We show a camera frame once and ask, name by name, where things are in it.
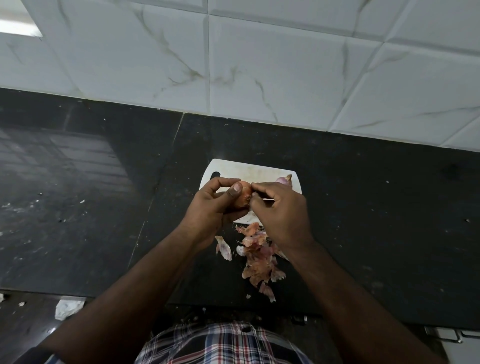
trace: plaid shirt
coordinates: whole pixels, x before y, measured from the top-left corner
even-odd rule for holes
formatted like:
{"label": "plaid shirt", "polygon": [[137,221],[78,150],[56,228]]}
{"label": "plaid shirt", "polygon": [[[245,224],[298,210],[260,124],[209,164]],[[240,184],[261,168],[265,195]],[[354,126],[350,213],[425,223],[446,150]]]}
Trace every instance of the plaid shirt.
{"label": "plaid shirt", "polygon": [[[62,363],[54,355],[42,361],[23,358],[17,363]],[[246,322],[173,326],[146,343],[135,360],[135,364],[166,363],[312,364],[290,341]]]}

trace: black countertop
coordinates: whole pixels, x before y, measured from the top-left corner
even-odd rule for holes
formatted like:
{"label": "black countertop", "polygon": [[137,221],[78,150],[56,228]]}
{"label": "black countertop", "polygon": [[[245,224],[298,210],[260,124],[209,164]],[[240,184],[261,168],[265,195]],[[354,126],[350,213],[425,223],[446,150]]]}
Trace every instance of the black countertop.
{"label": "black countertop", "polygon": [[[0,288],[100,294],[181,220],[213,158],[295,170],[317,240],[401,321],[480,329],[479,153],[5,89]],[[170,303],[320,313],[288,262],[270,304],[243,260],[210,246]]]}

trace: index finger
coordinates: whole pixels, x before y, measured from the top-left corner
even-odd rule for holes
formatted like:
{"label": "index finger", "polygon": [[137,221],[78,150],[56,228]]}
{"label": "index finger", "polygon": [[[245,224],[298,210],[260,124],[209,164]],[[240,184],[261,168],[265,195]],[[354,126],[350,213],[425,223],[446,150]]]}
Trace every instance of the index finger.
{"label": "index finger", "polygon": [[287,188],[285,185],[278,182],[254,182],[252,183],[252,189],[267,194],[275,201],[280,200],[285,193],[292,190],[291,188]]}
{"label": "index finger", "polygon": [[220,187],[231,187],[235,182],[238,181],[240,181],[240,178],[214,177],[205,183],[200,191],[205,191],[213,195]]}

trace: peeled onion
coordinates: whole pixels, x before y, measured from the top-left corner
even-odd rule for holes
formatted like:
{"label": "peeled onion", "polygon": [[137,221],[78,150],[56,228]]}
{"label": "peeled onion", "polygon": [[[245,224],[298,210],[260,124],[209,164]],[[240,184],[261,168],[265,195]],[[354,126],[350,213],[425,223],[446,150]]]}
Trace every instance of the peeled onion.
{"label": "peeled onion", "polygon": [[275,180],[275,182],[286,184],[287,186],[292,186],[292,175],[289,174],[287,177],[279,177]]}
{"label": "peeled onion", "polygon": [[234,208],[245,208],[250,204],[250,199],[252,198],[252,186],[245,181],[240,181],[242,185],[242,191],[240,196],[233,203]]}

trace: white cutting board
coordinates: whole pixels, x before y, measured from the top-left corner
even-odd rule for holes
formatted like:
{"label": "white cutting board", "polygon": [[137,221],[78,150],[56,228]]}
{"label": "white cutting board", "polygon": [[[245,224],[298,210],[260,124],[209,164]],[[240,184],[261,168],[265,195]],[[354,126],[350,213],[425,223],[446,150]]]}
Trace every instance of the white cutting board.
{"label": "white cutting board", "polygon": [[[279,168],[257,166],[256,164],[233,162],[231,160],[213,159],[206,168],[200,187],[202,188],[205,183],[210,180],[210,177],[214,172],[219,172],[221,177],[225,178],[240,178],[242,181],[249,183],[252,182],[274,182],[278,177],[286,177],[292,175],[292,188],[294,191],[301,194],[301,186],[299,178],[294,170],[282,170]],[[219,192],[226,191],[227,187],[220,187]],[[249,211],[247,215],[235,221],[238,224],[249,225],[253,222],[262,223],[258,217]]]}

